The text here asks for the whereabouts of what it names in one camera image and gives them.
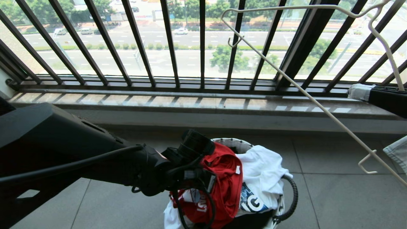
red shirt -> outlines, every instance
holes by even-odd
[[[211,196],[216,206],[216,216],[211,225],[220,229],[230,223],[239,210],[240,192],[242,189],[242,163],[228,147],[215,143],[212,155],[205,156],[201,165],[217,175]],[[185,190],[179,190],[182,196]],[[212,206],[203,191],[197,203],[179,200],[185,216],[193,223],[209,223],[212,217]]]

tiled floor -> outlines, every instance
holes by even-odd
[[[147,143],[159,151],[168,146],[177,147],[180,139],[180,133],[175,132],[111,131],[131,142]],[[366,168],[377,170],[379,174],[364,174],[357,163],[366,152],[350,138],[206,135],[241,138],[282,155],[283,166],[290,170],[297,183],[299,201],[295,213],[279,225],[280,229],[407,228],[407,188],[373,159],[366,162]],[[391,141],[366,139],[366,143],[395,168],[381,151]],[[287,185],[286,205],[291,203],[291,192]],[[167,193],[146,197],[131,193],[129,187],[82,178],[13,228],[160,229],[167,203]],[[259,218],[242,218],[229,228],[237,228],[237,225],[238,228],[256,228],[255,225],[261,222]]]

car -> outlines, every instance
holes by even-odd
[[[188,29],[187,28],[179,28],[174,30],[175,34],[188,34]]]
[[[92,34],[92,33],[93,33],[93,30],[90,28],[81,29],[81,34]]]
[[[57,35],[65,35],[66,29],[55,29],[55,32],[57,33]]]

plastic hanger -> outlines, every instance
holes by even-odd
[[[239,32],[237,32],[229,23],[227,23],[224,20],[224,16],[227,12],[229,11],[234,11],[237,13],[244,13],[244,12],[254,12],[254,11],[269,11],[269,10],[284,10],[284,9],[335,9],[339,10],[342,13],[348,15],[349,17],[352,18],[360,18],[364,15],[366,15],[369,11],[373,9],[377,9],[376,14],[371,18],[371,20],[368,23],[368,28],[372,32],[372,34],[382,43],[383,47],[386,50],[387,57],[389,58],[390,64],[392,66],[393,72],[394,72],[394,77],[396,78],[397,81],[397,86],[400,91],[404,91],[404,86],[403,82],[401,81],[400,78],[400,73],[398,72],[397,65],[394,61],[393,54],[390,50],[390,47],[388,43],[384,40],[384,38],[380,35],[378,31],[376,31],[373,27],[373,21],[376,20],[376,18],[380,15],[382,12],[382,9],[384,5],[386,5],[390,0],[383,0],[381,3],[372,5],[371,7],[367,8],[365,11],[355,14],[350,11],[347,11],[340,6],[337,5],[304,5],[304,6],[286,6],[286,7],[267,7],[267,8],[258,8],[258,9],[227,9],[223,12],[221,15],[221,20],[235,33],[236,36],[239,37],[239,40],[235,44],[230,43],[230,38],[228,40],[228,45],[231,46],[232,48],[236,47],[239,42],[244,41],[250,48],[252,48],[261,58],[264,59],[268,64],[270,64],[274,69],[276,69],[283,77],[288,80],[291,84],[293,84],[300,92],[302,92],[305,96],[307,96],[313,103],[315,103],[319,108],[323,110],[336,124],[338,124],[342,129],[344,129],[356,142],[358,142],[369,154],[364,157],[359,163],[358,166],[367,174],[375,174],[377,171],[367,171],[363,167],[363,163],[369,159],[370,157],[373,157],[376,159],[380,164],[382,164],[386,169],[390,171],[391,174],[393,174],[404,186],[407,187],[407,182],[403,180],[386,162],[384,162],[377,154],[376,150],[370,149],[360,138],[358,138],[350,129],[348,129],[342,122],[340,122],[331,112],[329,112],[327,109],[323,107],[317,100],[315,100],[310,94],[308,94],[304,89],[302,89],[293,79],[288,77],[287,74],[285,74],[281,69],[279,69],[277,66],[275,66],[269,59],[267,59],[261,51],[257,50],[249,41],[247,41],[243,35],[241,35]]]

laundry basket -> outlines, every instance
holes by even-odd
[[[244,154],[253,147],[252,144],[236,138],[218,138],[212,139],[212,141],[229,147],[236,154]],[[288,219],[294,213],[295,208],[297,207],[298,202],[297,185],[295,184],[293,179],[291,179],[287,175],[283,175],[281,179],[285,179],[291,184],[293,188],[293,202],[291,203],[290,209],[287,212],[284,212],[285,209],[284,195],[280,195],[279,199],[277,200],[278,207],[276,210],[272,210],[271,213],[272,216],[268,220],[267,224],[263,227],[264,229],[276,228],[281,221]]]

